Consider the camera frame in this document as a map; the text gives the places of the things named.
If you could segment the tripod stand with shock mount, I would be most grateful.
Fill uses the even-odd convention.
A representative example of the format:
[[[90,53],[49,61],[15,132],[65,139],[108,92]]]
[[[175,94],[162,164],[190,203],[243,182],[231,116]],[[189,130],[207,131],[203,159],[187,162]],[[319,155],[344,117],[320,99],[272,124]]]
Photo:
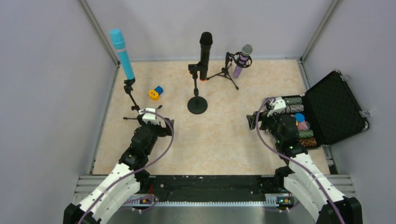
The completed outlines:
[[[221,68],[221,72],[214,74],[210,77],[207,77],[206,81],[210,80],[211,78],[216,77],[216,76],[223,77],[225,79],[230,80],[233,83],[233,85],[235,86],[236,90],[239,90],[239,87],[236,85],[236,83],[234,82],[234,80],[231,77],[230,72],[229,72],[229,68],[232,66],[233,63],[235,64],[234,54],[232,54],[230,52],[226,52],[225,66],[223,68]]]

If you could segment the black microphone orange end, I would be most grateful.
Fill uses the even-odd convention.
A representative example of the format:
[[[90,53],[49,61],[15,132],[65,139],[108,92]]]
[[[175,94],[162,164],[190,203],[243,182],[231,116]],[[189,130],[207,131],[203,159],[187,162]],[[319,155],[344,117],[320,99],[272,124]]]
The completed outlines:
[[[201,51],[200,51],[200,66],[203,69],[200,72],[200,80],[205,81],[207,79],[208,65],[210,60],[210,50],[213,44],[212,34],[210,32],[203,32],[199,40]]]

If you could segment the blue plastic tube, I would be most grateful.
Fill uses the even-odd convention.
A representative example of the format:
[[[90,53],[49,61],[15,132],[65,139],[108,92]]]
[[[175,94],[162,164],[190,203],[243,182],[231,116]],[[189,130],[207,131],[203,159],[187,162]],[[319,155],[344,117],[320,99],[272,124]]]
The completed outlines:
[[[124,69],[127,80],[135,80],[135,75],[127,53],[126,42],[120,29],[112,29],[109,31],[111,42],[116,49],[121,65]]]

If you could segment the purple glitter microphone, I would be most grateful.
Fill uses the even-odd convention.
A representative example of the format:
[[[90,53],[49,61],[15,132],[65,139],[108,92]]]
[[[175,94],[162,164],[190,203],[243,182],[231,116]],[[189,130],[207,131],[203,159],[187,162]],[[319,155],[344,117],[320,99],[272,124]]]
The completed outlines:
[[[252,59],[250,54],[253,52],[253,47],[250,44],[245,44],[240,52],[234,54],[234,62],[236,64],[233,71],[233,77],[238,78],[244,68],[251,65]]]

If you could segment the round base clamp stand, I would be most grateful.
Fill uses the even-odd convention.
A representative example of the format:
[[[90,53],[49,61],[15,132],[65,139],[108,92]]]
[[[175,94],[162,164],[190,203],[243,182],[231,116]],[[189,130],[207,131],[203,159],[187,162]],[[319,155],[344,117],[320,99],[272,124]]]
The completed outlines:
[[[194,90],[193,90],[194,97],[192,97],[188,101],[187,108],[189,112],[191,112],[192,114],[196,114],[196,115],[202,114],[207,110],[208,103],[205,98],[199,96],[197,79],[198,79],[198,73],[207,71],[207,67],[197,63],[197,64],[189,64],[188,69],[189,69],[189,73],[192,75],[192,78],[194,80]]]

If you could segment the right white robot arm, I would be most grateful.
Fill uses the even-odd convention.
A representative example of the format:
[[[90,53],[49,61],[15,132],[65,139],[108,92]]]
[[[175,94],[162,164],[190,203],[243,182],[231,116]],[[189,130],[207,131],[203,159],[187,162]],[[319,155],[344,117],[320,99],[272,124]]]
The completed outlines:
[[[275,138],[272,152],[287,164],[276,170],[281,186],[292,193],[317,224],[361,224],[362,207],[347,197],[318,169],[299,139],[297,120],[288,114],[246,116],[251,130],[269,131]]]

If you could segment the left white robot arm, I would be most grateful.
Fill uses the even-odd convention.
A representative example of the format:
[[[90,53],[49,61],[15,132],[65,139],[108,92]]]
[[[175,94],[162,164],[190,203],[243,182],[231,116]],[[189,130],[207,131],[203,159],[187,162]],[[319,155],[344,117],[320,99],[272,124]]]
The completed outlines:
[[[145,120],[144,115],[139,115],[136,119],[140,127],[135,129],[130,146],[95,190],[79,203],[70,203],[65,208],[64,224],[106,224],[148,181],[146,168],[151,166],[148,156],[159,137],[174,135],[174,120],[164,118],[163,127],[159,117]]]

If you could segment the tripod stand with clip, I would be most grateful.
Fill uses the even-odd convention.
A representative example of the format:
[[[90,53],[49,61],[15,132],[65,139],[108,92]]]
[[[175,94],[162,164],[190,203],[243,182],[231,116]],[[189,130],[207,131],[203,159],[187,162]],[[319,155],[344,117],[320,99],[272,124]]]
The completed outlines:
[[[127,80],[124,80],[124,91],[125,91],[125,93],[130,97],[130,99],[132,100],[132,102],[133,102],[133,106],[131,106],[131,110],[132,111],[137,111],[137,112],[139,112],[139,110],[140,110],[140,107],[139,107],[139,105],[137,104],[137,102],[135,101],[135,99],[134,99],[134,97],[132,96],[132,91],[133,91],[133,88],[132,88],[132,85],[135,83],[135,79],[127,79]],[[159,109],[161,109],[163,107],[163,105],[159,105],[158,107],[157,107],[157,110],[159,110]],[[127,118],[127,117],[123,117],[123,119],[125,119],[125,120],[128,120],[128,119],[133,119],[133,120],[138,120],[138,118],[136,117],[136,118]]]

